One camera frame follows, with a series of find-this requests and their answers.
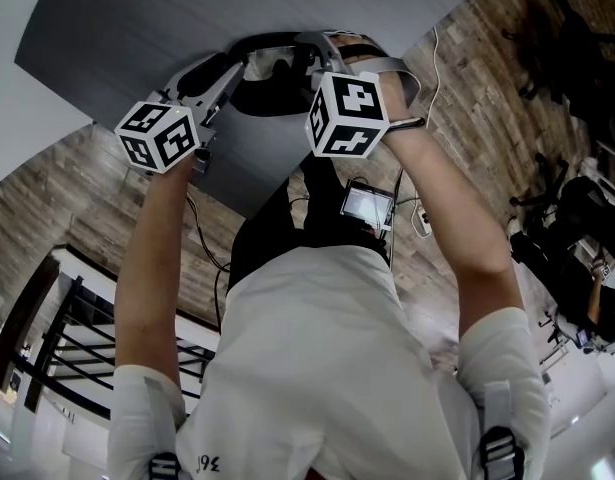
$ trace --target person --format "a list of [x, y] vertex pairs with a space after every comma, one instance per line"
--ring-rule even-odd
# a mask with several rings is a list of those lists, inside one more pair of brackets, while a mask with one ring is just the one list
[[[391, 121], [411, 117], [396, 75], [381, 75], [381, 89]], [[540, 478], [549, 404], [505, 232], [425, 130], [384, 142], [456, 276], [456, 376], [435, 371], [407, 330], [384, 244], [338, 218], [331, 164], [308, 158], [305, 229], [281, 187], [234, 241], [222, 335], [187, 417], [174, 325], [184, 161], [151, 182], [118, 280], [112, 480], [167, 461], [196, 479], [472, 478], [485, 396], [501, 383], [525, 478]]]
[[521, 231], [518, 220], [512, 219], [508, 228], [513, 256], [547, 288], [568, 322], [614, 343], [615, 289], [603, 284], [605, 264], [598, 258], [590, 272], [573, 249], [564, 245], [571, 240], [566, 224], [559, 224], [556, 221], [548, 229], [533, 229], [532, 239]]

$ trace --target white t-shirt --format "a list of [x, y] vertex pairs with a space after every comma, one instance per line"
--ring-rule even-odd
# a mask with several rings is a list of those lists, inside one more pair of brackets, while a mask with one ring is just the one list
[[456, 377], [432, 368], [404, 318], [374, 251], [298, 248], [270, 261], [230, 291], [186, 421], [162, 374], [116, 370], [110, 478], [147, 478], [165, 451], [194, 479], [302, 479], [310, 467], [327, 480], [471, 478], [484, 385], [508, 380], [525, 478], [539, 479], [549, 405], [525, 313], [475, 324]]

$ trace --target desk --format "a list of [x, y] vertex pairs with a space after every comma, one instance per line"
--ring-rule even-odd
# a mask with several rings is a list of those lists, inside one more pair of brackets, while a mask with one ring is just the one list
[[[403, 55], [462, 0], [39, 0], [16, 63], [109, 129], [178, 69], [245, 36], [344, 28]], [[304, 116], [227, 107], [202, 190], [249, 217], [309, 151]]]

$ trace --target floor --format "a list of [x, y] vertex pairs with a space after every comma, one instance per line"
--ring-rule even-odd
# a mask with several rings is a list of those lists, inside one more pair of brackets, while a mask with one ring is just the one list
[[[598, 31], [615, 31], [615, 0], [570, 0]], [[570, 163], [589, 152], [584, 124], [566, 107], [540, 93], [521, 100], [517, 91], [527, 79], [515, 47], [501, 29], [519, 30], [536, 2], [546, 11], [548, 26], [561, 17], [553, 0], [466, 0], [437, 27], [438, 68], [442, 88], [430, 129], [440, 144], [482, 190], [502, 224], [512, 215], [508, 201], [536, 181], [533, 157], [562, 156]], [[418, 110], [428, 108], [436, 89], [433, 67], [434, 32], [405, 56], [424, 89]], [[606, 48], [615, 60], [615, 46]], [[368, 161], [337, 162], [342, 180], [366, 177], [391, 190], [399, 166], [379, 147]], [[8, 311], [37, 264], [56, 244], [69, 242], [112, 271], [119, 270], [125, 245], [135, 225], [148, 179], [128, 168], [120, 146], [98, 125], [74, 132], [32, 158], [0, 183], [0, 296]], [[305, 195], [297, 173], [291, 198]], [[230, 246], [242, 218], [191, 190], [198, 202], [203, 232], [219, 261], [229, 259]], [[401, 198], [414, 194], [409, 180]], [[304, 217], [304, 201], [293, 205], [295, 220]], [[395, 279], [414, 334], [430, 350], [434, 362], [451, 369], [457, 356], [458, 298], [456, 283], [433, 239], [421, 240], [409, 223], [413, 205], [399, 207], [396, 222]], [[179, 307], [214, 321], [216, 271], [204, 254], [191, 211], [185, 214]], [[528, 308], [539, 313], [549, 297], [533, 277], [519, 269]], [[227, 277], [219, 282], [224, 304]]]

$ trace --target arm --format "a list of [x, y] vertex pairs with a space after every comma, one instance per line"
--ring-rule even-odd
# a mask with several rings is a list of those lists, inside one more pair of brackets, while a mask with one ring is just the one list
[[[404, 103], [399, 107], [390, 100], [392, 121], [409, 115]], [[494, 311], [522, 308], [507, 237], [478, 190], [425, 130], [391, 133], [385, 144], [418, 190], [438, 246], [456, 275], [460, 336]]]
[[192, 161], [190, 155], [151, 182], [120, 270], [114, 308], [116, 367], [153, 368], [178, 386], [175, 316]]
[[600, 320], [600, 290], [603, 287], [603, 280], [603, 273], [599, 269], [594, 269], [594, 286], [589, 295], [587, 316], [596, 325], [598, 325]]

